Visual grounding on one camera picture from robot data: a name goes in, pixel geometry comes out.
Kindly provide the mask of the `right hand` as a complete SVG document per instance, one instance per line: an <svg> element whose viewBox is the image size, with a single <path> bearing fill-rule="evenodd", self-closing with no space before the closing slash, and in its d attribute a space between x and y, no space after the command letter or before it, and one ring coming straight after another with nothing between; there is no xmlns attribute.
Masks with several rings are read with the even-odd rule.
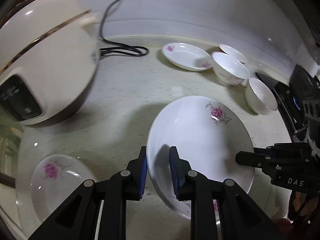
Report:
<svg viewBox="0 0 320 240"><path fill-rule="evenodd" d="M319 193L292 191L287 217L294 223L319 224Z"/></svg>

